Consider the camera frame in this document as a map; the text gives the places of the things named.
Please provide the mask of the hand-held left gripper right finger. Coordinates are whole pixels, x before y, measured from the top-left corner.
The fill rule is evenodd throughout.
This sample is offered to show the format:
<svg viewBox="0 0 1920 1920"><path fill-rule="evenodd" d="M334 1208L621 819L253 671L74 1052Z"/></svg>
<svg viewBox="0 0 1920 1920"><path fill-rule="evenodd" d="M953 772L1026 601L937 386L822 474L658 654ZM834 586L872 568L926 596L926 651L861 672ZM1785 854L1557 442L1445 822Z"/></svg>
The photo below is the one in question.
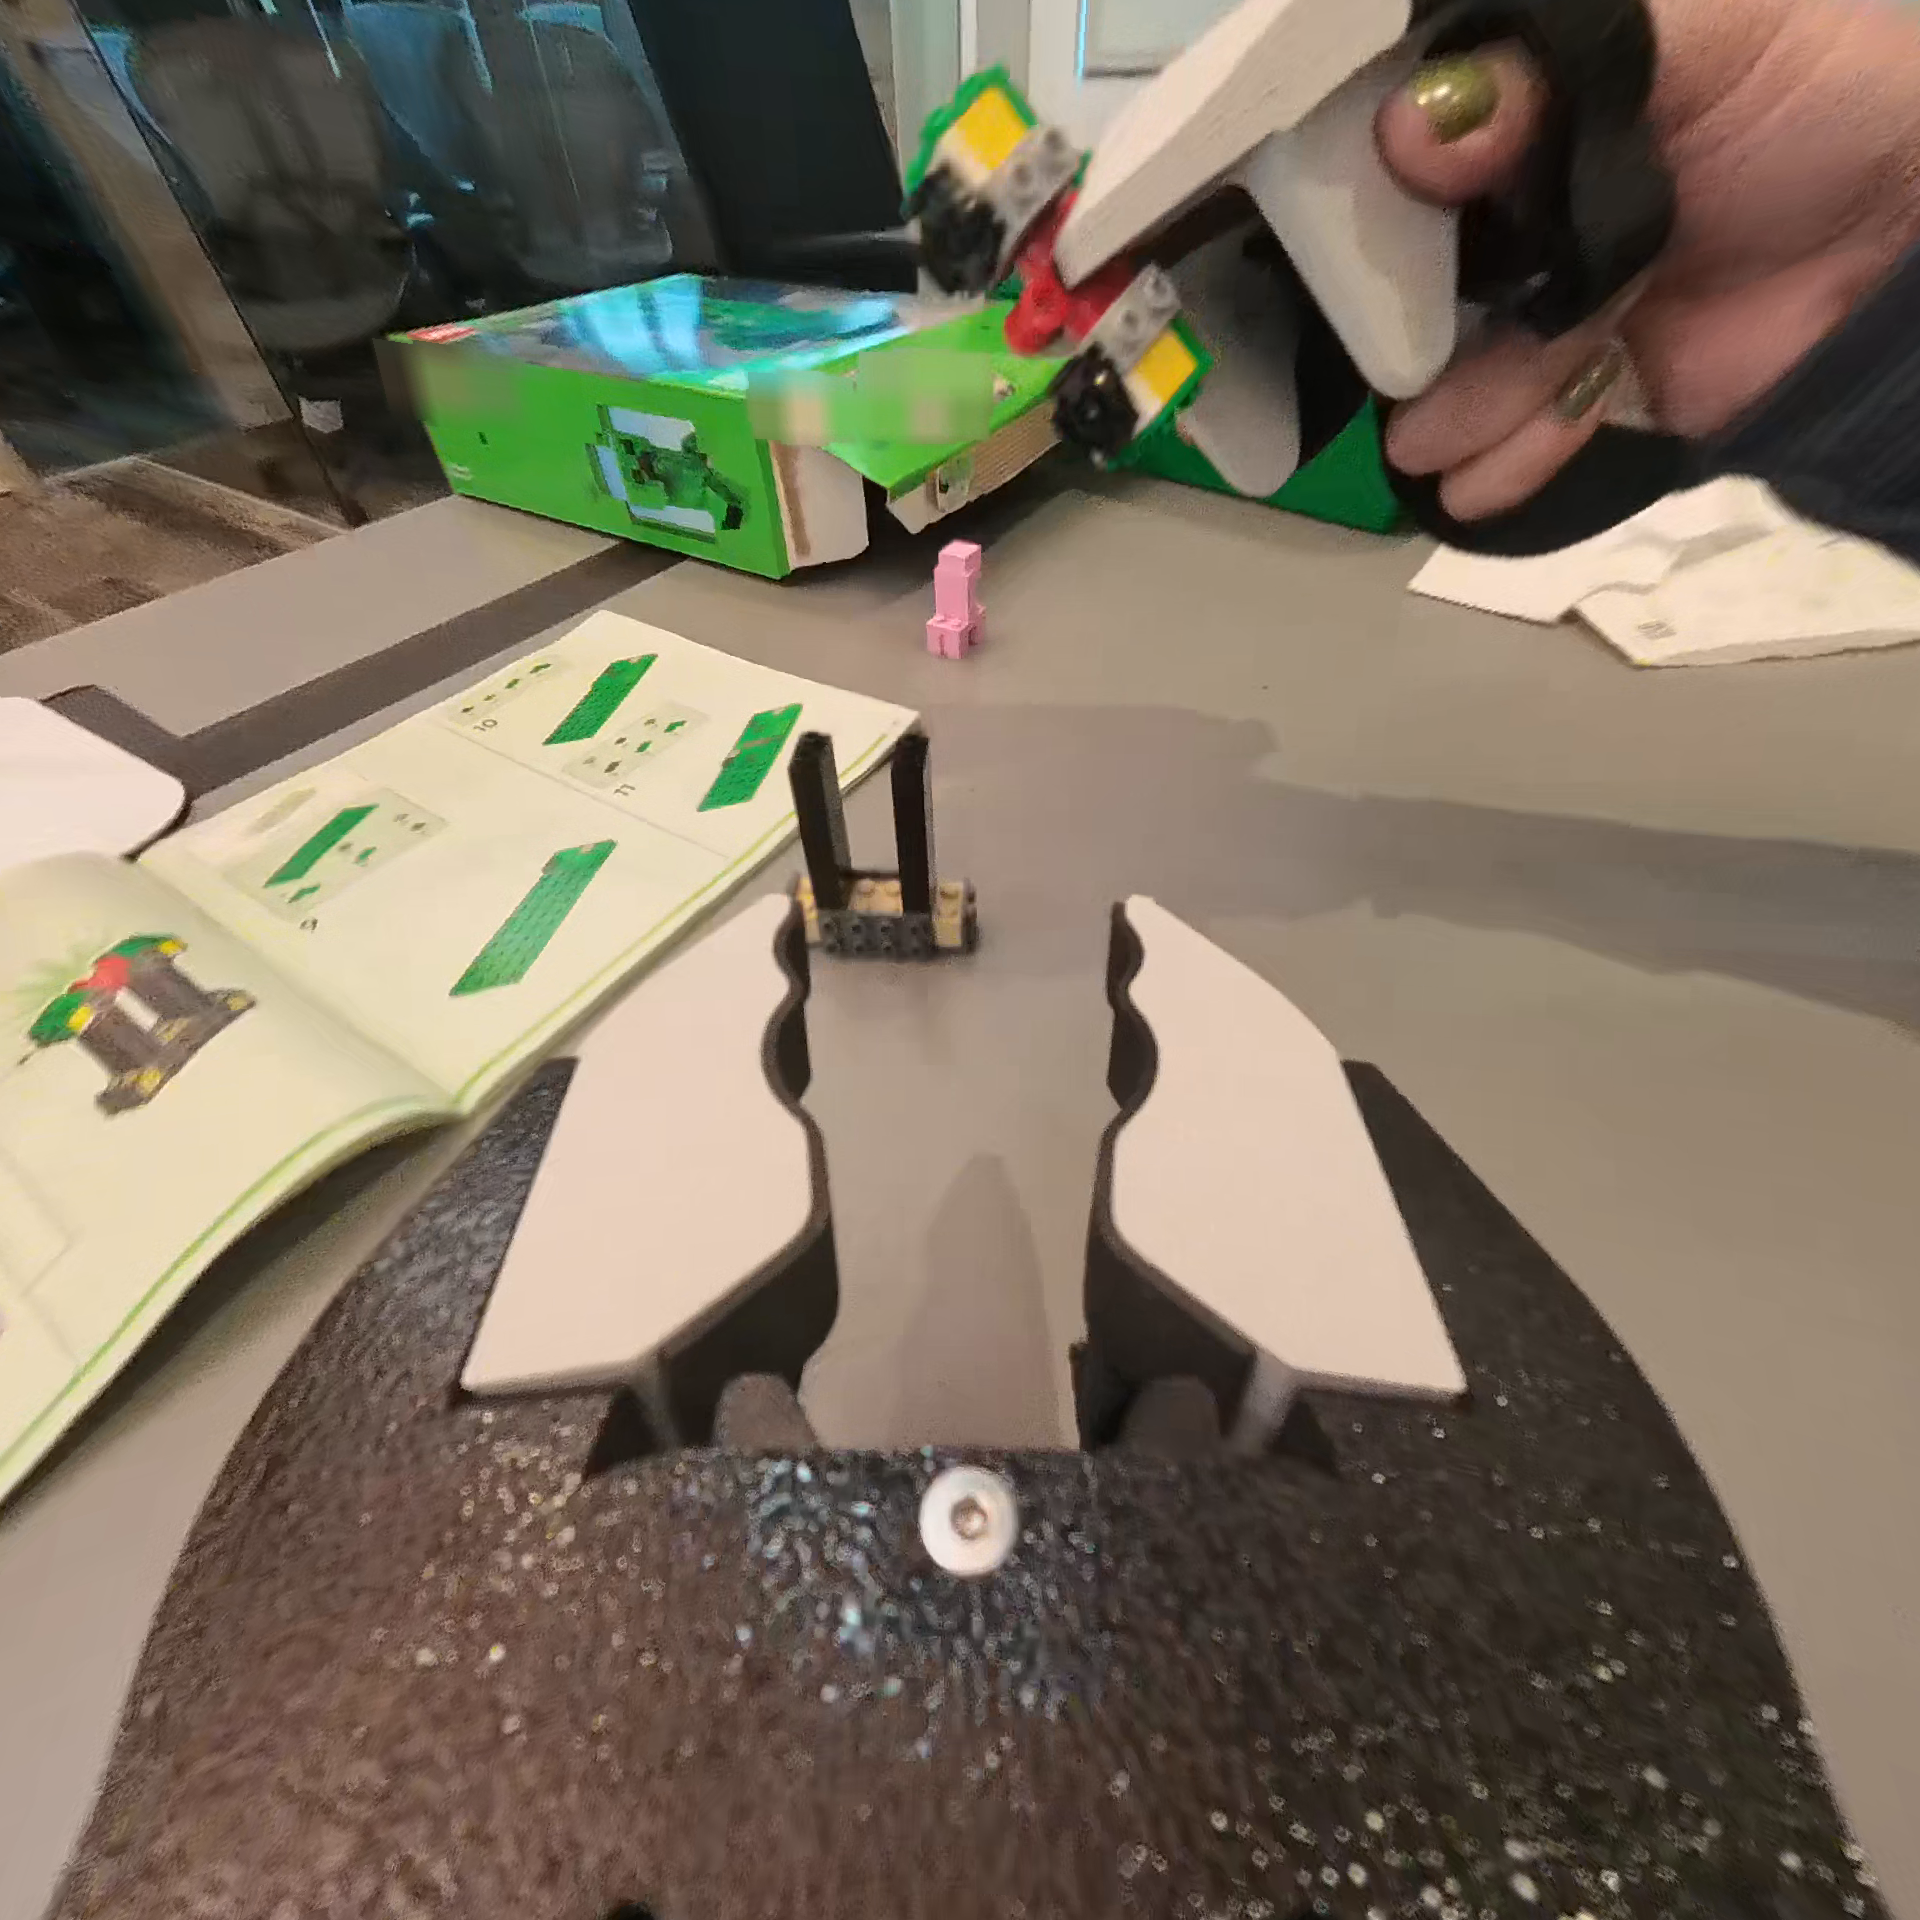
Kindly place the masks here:
<svg viewBox="0 0 1920 1920"><path fill-rule="evenodd" d="M1455 1407L1467 1377L1353 1083L1279 987L1152 896L1112 911L1113 1118L1085 1281L1085 1447L1162 1382L1232 1452L1303 1394Z"/></svg>

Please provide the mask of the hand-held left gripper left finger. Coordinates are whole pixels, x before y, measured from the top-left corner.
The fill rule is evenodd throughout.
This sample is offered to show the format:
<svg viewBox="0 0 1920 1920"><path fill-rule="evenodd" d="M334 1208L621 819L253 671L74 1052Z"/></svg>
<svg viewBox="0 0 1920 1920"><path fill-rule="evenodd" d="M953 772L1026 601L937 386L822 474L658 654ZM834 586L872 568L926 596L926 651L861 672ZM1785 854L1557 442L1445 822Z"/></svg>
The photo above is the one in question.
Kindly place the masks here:
<svg viewBox="0 0 1920 1920"><path fill-rule="evenodd" d="M816 1449L834 1323L802 913L762 896L578 1047L472 1338L466 1399L607 1391L638 1449Z"/></svg>

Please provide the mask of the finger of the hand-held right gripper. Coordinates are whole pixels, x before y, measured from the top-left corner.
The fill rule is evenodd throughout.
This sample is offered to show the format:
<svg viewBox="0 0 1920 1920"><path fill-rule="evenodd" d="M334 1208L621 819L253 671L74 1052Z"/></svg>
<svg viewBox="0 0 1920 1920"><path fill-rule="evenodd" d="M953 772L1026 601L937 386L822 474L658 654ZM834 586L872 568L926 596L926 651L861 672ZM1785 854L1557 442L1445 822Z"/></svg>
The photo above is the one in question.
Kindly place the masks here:
<svg viewBox="0 0 1920 1920"><path fill-rule="evenodd" d="M1104 272L1297 128L1408 33L1408 2L1243 2L1097 138L1055 241L1063 287Z"/></svg>
<svg viewBox="0 0 1920 1920"><path fill-rule="evenodd" d="M1185 442L1229 492L1279 496L1373 414L1337 329L1259 224L1232 224L1185 258L1185 316L1211 360Z"/></svg>

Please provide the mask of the green red black brick assembly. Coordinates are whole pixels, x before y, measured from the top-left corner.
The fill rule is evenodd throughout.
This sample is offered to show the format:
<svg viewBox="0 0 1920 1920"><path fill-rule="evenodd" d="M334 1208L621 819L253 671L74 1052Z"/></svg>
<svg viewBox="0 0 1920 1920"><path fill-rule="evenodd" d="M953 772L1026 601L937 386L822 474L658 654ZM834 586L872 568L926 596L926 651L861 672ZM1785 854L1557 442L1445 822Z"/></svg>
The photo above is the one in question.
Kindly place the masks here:
<svg viewBox="0 0 1920 1920"><path fill-rule="evenodd" d="M1127 466L1199 395L1211 354L1162 265L1126 255L1066 268L1087 170L1088 156L994 65L923 123L904 219L945 295L1000 305L1006 350L1051 366L1057 438L1099 466Z"/></svg>

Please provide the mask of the black brick frame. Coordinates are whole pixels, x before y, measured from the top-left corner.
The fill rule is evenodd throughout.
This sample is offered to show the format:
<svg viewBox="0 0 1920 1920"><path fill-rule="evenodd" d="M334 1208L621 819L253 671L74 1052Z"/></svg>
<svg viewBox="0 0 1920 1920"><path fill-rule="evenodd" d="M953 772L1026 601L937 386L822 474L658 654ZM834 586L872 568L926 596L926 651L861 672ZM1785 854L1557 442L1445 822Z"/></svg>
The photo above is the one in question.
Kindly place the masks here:
<svg viewBox="0 0 1920 1920"><path fill-rule="evenodd" d="M976 890L967 881L937 875L923 732L905 732L893 756L893 871L863 871L854 864L843 790L829 735L801 736L790 762L790 787L806 859L791 899L810 948L898 962L976 948Z"/></svg>

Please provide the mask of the person's right forearm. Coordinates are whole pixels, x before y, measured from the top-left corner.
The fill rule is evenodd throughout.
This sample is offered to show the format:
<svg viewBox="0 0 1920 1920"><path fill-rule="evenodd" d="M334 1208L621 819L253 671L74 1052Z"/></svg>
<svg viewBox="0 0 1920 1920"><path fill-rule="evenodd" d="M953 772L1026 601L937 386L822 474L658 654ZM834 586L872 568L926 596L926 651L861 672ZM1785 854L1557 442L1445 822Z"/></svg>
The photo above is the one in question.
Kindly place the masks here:
<svg viewBox="0 0 1920 1920"><path fill-rule="evenodd" d="M1781 382L1696 448L1806 522L1919 562L1919 251Z"/></svg>

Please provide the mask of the grey desk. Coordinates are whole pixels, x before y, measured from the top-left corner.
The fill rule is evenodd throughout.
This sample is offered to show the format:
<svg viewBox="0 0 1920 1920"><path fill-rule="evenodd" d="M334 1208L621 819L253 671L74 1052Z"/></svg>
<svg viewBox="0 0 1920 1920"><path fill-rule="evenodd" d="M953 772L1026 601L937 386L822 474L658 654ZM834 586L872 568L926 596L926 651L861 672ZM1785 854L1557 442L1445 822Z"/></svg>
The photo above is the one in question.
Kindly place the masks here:
<svg viewBox="0 0 1920 1920"><path fill-rule="evenodd" d="M1407 591L1413 545L1035 472L928 551L775 586L441 502L5 654L187 746L199 816L591 609L931 732L967 967L808 1012L846 1444L1072 1428L1112 904L1159 899L1374 1063L1608 1314L1765 1583L1917 1916L1917 651L1624 665Z"/></svg>

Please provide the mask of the person's right hand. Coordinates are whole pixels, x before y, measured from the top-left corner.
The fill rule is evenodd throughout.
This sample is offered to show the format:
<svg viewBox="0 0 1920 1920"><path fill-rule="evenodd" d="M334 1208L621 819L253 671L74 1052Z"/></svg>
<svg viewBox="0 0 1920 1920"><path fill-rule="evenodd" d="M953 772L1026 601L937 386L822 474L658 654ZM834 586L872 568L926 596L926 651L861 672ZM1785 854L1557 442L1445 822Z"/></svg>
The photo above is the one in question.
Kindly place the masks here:
<svg viewBox="0 0 1920 1920"><path fill-rule="evenodd" d="M1518 510L1602 426L1696 448L1897 271L1919 231L1919 35L1896 6L1649 6L1649 127L1678 210L1624 311L1486 331L1389 416L1383 460L1455 522Z"/></svg>

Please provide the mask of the green flat plate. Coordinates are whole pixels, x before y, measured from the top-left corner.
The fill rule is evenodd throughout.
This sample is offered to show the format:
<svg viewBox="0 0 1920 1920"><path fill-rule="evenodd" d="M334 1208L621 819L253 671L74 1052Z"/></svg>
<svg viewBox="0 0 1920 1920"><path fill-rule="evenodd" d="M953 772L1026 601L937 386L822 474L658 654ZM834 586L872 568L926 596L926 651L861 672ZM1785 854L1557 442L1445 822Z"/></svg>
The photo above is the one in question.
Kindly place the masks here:
<svg viewBox="0 0 1920 1920"><path fill-rule="evenodd" d="M1251 496L1231 487L1210 455L1194 442L1187 416L1199 408L1169 414L1131 443L1118 472L1169 481L1176 487L1215 496L1256 502L1274 512L1288 512L1336 528L1392 537L1407 524L1405 508L1389 484L1379 447L1381 416L1374 399L1346 420L1313 460L1274 492Z"/></svg>

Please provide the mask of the green building instruction booklet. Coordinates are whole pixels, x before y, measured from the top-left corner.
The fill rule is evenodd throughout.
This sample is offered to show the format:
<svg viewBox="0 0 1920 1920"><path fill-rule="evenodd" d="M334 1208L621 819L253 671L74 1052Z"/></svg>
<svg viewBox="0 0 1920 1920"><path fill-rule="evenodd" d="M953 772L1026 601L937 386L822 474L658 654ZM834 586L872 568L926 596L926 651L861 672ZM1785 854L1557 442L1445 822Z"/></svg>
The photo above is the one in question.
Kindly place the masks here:
<svg viewBox="0 0 1920 1920"><path fill-rule="evenodd" d="M465 1121L795 834L905 707L635 617L574 632L141 855L3 888L3 1494L199 1278Z"/></svg>

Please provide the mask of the pink brick pig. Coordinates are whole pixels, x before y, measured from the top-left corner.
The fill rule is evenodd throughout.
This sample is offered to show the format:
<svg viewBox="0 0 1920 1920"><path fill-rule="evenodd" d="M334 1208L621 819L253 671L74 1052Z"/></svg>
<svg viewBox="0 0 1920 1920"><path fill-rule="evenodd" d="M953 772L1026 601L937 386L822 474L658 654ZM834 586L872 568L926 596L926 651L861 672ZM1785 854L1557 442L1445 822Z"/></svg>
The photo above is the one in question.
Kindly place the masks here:
<svg viewBox="0 0 1920 1920"><path fill-rule="evenodd" d="M939 659L965 659L986 641L982 600L984 550L970 539L946 542L931 574L926 647Z"/></svg>

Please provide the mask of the black upright panel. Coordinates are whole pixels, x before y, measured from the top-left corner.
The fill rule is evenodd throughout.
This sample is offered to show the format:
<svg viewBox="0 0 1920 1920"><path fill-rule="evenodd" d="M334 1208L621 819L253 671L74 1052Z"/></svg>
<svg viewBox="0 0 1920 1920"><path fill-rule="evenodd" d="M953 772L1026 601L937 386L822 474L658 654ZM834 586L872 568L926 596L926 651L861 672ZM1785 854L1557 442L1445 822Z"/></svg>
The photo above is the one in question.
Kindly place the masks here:
<svg viewBox="0 0 1920 1920"><path fill-rule="evenodd" d="M913 295L896 140L851 2L635 2L667 127L734 280Z"/></svg>

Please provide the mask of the white printed paper sheet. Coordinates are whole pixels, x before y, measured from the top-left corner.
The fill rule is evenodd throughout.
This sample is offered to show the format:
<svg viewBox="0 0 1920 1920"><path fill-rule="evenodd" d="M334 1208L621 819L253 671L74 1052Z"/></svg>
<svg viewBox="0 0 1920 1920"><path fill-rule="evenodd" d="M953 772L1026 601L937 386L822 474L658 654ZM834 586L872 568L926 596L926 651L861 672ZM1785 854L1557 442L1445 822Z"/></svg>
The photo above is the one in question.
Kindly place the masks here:
<svg viewBox="0 0 1920 1920"><path fill-rule="evenodd" d="M1541 558L1441 546L1408 592L1534 627L1590 630L1638 667L1871 654L1919 642L1919 570L1798 520L1763 482L1671 495Z"/></svg>

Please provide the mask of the green cardboard toy box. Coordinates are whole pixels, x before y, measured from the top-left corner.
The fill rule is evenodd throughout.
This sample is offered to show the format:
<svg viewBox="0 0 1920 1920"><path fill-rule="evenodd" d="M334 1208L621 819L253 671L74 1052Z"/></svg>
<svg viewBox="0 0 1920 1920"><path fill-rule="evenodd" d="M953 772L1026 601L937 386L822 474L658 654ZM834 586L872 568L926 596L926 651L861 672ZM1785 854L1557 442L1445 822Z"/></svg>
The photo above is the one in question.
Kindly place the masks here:
<svg viewBox="0 0 1920 1920"><path fill-rule="evenodd" d="M1013 305L673 274L393 335L461 496L783 580L1021 478L1066 361Z"/></svg>

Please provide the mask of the dark office chair behind glass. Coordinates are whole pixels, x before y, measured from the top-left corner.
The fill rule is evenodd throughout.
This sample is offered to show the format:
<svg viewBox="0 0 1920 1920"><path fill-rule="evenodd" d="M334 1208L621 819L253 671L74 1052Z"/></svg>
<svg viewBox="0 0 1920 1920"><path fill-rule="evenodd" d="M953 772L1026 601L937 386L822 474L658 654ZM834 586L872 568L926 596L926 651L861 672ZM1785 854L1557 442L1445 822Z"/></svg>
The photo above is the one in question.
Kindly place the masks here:
<svg viewBox="0 0 1920 1920"><path fill-rule="evenodd" d="M135 97L288 402L345 404L417 282L389 123L353 50L278 16L160 26Z"/></svg>

